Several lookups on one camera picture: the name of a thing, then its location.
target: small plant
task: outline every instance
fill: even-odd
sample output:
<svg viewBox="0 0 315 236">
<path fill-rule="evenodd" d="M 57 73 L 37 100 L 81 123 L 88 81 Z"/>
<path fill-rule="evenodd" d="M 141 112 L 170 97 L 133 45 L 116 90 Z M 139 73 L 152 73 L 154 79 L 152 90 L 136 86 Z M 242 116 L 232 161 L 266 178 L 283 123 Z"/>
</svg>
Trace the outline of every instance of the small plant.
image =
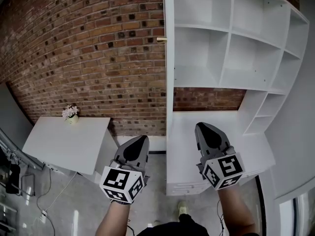
<svg viewBox="0 0 315 236">
<path fill-rule="evenodd" d="M 77 106 L 68 105 L 65 110 L 63 110 L 63 118 L 67 120 L 68 118 L 74 117 L 80 110 Z"/>
</svg>

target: forearm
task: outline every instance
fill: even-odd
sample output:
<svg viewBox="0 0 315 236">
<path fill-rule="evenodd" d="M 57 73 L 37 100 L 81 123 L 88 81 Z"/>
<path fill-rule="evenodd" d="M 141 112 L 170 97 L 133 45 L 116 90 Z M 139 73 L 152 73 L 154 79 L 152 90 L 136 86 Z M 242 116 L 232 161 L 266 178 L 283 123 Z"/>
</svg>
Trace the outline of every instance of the forearm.
<svg viewBox="0 0 315 236">
<path fill-rule="evenodd" d="M 231 235 L 254 233 L 255 223 L 252 214 L 244 203 L 239 186 L 234 185 L 218 191 L 223 217 Z"/>
<path fill-rule="evenodd" d="M 95 236 L 125 236 L 130 205 L 112 202 Z"/>
</svg>

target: white cabinet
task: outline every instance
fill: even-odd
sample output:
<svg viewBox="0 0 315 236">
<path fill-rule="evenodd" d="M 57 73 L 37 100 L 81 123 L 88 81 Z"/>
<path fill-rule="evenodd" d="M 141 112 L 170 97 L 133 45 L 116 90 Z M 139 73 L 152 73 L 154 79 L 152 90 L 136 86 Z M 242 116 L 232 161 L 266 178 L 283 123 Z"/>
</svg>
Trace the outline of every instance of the white cabinet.
<svg viewBox="0 0 315 236">
<path fill-rule="evenodd" d="M 309 21 L 286 0 L 164 3 L 167 194 L 195 194 L 209 187 L 196 167 L 201 154 L 194 127 L 199 121 L 227 134 L 242 155 L 244 177 L 267 170 L 275 159 L 264 132 L 300 69 Z M 173 112 L 174 87 L 247 89 L 247 93 L 238 111 Z"/>
</svg>

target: sneaker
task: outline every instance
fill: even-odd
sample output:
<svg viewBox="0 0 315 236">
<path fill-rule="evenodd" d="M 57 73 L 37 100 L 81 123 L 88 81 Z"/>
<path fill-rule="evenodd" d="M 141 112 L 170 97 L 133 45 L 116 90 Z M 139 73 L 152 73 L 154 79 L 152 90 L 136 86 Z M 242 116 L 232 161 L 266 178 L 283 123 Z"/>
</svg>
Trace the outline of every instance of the sneaker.
<svg viewBox="0 0 315 236">
<path fill-rule="evenodd" d="M 188 214 L 188 207 L 186 201 L 181 201 L 178 203 L 178 211 L 179 211 L 178 216 L 182 214 Z"/>
</svg>

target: gray floor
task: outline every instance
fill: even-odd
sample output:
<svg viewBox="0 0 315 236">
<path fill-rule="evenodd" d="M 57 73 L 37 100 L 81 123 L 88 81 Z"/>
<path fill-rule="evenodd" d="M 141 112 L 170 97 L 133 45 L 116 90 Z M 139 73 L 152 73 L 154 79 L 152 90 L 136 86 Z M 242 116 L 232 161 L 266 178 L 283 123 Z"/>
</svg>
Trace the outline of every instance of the gray floor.
<svg viewBox="0 0 315 236">
<path fill-rule="evenodd" d="M 209 235 L 218 236 L 221 232 L 221 225 L 217 216 L 217 202 L 219 198 L 216 191 L 209 188 L 200 195 L 165 196 L 165 160 L 165 155 L 149 156 L 146 168 L 151 178 L 148 185 L 131 206 L 129 225 L 138 234 L 148 226 L 148 223 L 153 223 L 155 220 L 159 220 L 162 223 L 176 221 L 177 203 L 180 200 L 186 200 L 189 206 L 189 213 L 195 222 L 206 227 Z M 40 207 L 44 209 L 52 203 L 72 176 L 52 172 L 51 177 L 52 186 L 50 192 L 39 200 Z M 48 187 L 49 170 L 46 168 L 44 172 L 36 173 L 36 196 L 38 197 L 47 191 Z M 261 215 L 256 183 L 254 180 L 251 180 L 244 184 L 241 189 L 243 198 L 252 211 L 259 230 L 261 228 Z M 46 224 L 42 224 L 38 220 L 35 221 L 35 218 L 40 216 L 35 197 L 31 197 L 29 201 L 26 200 L 26 197 L 17 197 L 15 195 L 8 195 L 7 198 L 8 202 L 12 203 L 12 206 L 18 210 L 17 223 L 19 232 L 17 235 L 53 235 L 49 221 L 46 221 Z M 54 224 L 56 236 L 93 236 L 106 214 L 108 206 L 109 200 L 96 184 L 83 176 L 76 175 L 68 188 L 48 210 L 48 215 Z"/>
</svg>

